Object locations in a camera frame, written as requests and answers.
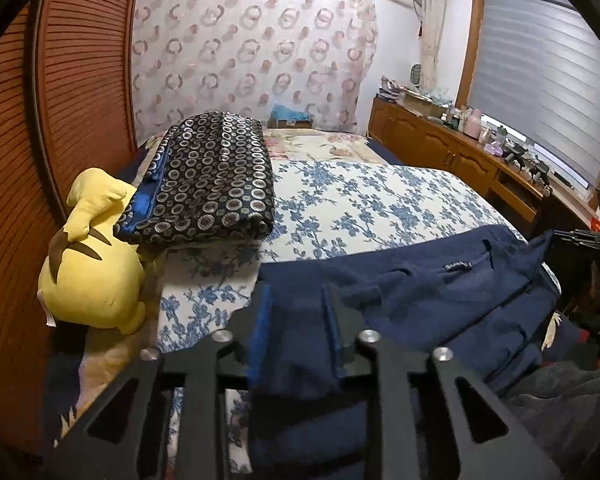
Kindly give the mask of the blue floral white blanket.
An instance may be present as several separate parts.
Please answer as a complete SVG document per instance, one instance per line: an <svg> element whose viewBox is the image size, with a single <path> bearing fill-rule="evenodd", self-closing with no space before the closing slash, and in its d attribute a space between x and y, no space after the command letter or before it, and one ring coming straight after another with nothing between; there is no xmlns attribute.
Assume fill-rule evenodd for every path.
<svg viewBox="0 0 600 480"><path fill-rule="evenodd" d="M245 307L260 264L323 260L425 243L507 220L443 170L362 162L278 160L275 220L260 247L171 250L157 344L181 350Z"/></svg>

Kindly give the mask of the navy printed t-shirt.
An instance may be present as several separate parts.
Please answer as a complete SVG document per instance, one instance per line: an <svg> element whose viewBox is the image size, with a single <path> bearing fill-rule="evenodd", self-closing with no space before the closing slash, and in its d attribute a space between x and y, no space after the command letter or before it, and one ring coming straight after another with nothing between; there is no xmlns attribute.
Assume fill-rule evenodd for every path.
<svg viewBox="0 0 600 480"><path fill-rule="evenodd" d="M559 297L550 237L482 226L430 242L327 260L267 263L268 348L253 379L248 454L259 479L358 479L367 403L343 388L329 315L341 304L404 350L451 349L493 391L541 361Z"/></svg>

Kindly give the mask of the yellow plush toy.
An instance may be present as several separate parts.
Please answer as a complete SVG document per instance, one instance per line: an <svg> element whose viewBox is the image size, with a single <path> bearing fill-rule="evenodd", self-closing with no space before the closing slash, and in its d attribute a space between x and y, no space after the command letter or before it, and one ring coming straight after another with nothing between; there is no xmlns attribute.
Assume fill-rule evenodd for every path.
<svg viewBox="0 0 600 480"><path fill-rule="evenodd" d="M53 236L38 277L49 326L74 323L132 334L142 325L145 269L137 249L114 236L134 186L88 168L73 181L66 223Z"/></svg>

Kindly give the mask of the dark grey fleece garment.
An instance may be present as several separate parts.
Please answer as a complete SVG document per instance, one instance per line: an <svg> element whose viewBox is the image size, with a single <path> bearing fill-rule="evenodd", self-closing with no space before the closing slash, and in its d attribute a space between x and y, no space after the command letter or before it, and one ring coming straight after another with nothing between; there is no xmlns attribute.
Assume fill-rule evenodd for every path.
<svg viewBox="0 0 600 480"><path fill-rule="evenodd" d="M600 479L600 368L550 364L521 379L502 401L565 479Z"/></svg>

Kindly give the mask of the floral pink bedspread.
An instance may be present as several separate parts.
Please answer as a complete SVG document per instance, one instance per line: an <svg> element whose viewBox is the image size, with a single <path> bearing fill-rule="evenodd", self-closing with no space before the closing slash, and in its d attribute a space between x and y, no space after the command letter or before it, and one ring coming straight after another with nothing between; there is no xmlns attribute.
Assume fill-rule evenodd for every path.
<svg viewBox="0 0 600 480"><path fill-rule="evenodd" d="M364 162L388 165L366 136L314 129L263 129L264 145L272 160Z"/></svg>

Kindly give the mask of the cream tied side curtain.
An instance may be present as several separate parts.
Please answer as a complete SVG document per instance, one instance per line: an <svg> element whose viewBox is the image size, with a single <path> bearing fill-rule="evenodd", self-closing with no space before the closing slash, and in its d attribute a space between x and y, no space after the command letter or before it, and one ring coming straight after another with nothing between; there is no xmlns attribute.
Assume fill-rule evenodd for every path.
<svg viewBox="0 0 600 480"><path fill-rule="evenodd" d="M422 80L420 88L431 93L437 87L437 65L444 25L446 0L422 0Z"/></svg>

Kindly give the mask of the pink circle patterned curtain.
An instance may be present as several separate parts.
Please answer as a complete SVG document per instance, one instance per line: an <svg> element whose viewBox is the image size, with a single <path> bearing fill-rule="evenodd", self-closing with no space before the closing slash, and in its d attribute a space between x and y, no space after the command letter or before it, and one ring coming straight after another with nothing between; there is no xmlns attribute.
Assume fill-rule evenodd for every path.
<svg viewBox="0 0 600 480"><path fill-rule="evenodd" d="M137 141L209 110L266 122L276 105L353 132L377 41L374 0L136 0Z"/></svg>

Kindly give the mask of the pink bottle on cabinet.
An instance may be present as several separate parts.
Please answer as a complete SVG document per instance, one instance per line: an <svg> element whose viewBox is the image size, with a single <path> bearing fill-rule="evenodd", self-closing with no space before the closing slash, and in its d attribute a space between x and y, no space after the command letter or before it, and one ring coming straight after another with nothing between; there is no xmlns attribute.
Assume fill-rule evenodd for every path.
<svg viewBox="0 0 600 480"><path fill-rule="evenodd" d="M471 139L478 140L481 134L481 112L478 108L468 108L465 114L464 133Z"/></svg>

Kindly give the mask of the dark circle patterned folded cloth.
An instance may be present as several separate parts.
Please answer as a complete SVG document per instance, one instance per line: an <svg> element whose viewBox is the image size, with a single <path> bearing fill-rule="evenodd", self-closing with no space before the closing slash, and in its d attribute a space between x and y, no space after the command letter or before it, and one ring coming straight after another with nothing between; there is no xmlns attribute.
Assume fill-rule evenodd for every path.
<svg viewBox="0 0 600 480"><path fill-rule="evenodd" d="M114 236L157 247L263 240L275 216L273 168L257 120L189 117L164 134Z"/></svg>

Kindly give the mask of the blue item on box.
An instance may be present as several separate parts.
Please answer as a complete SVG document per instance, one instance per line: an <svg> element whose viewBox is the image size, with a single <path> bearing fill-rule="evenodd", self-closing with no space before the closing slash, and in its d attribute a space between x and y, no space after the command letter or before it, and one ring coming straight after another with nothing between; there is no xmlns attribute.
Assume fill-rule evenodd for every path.
<svg viewBox="0 0 600 480"><path fill-rule="evenodd" d="M311 116L306 112L292 110L285 105L276 103L271 110L271 119L274 122L312 122Z"/></svg>

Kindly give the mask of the wooden sideboard cabinet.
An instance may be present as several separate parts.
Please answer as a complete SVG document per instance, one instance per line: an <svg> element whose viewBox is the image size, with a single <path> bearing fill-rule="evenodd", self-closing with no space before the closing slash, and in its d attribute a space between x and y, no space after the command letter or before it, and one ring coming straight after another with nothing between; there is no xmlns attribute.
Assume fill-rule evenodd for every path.
<svg viewBox="0 0 600 480"><path fill-rule="evenodd" d="M367 131L407 166L454 174L524 235L590 226L590 220L582 219L555 194L544 195L541 185L527 180L517 167L483 151L477 141L399 105L375 98Z"/></svg>

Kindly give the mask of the grey window blind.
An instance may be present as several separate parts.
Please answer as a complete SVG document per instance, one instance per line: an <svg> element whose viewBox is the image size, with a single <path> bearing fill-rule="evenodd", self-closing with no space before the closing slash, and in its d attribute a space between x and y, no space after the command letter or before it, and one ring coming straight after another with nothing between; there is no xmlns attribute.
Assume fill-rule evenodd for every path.
<svg viewBox="0 0 600 480"><path fill-rule="evenodd" d="M600 176L600 40L568 0L484 0L468 103L574 184Z"/></svg>

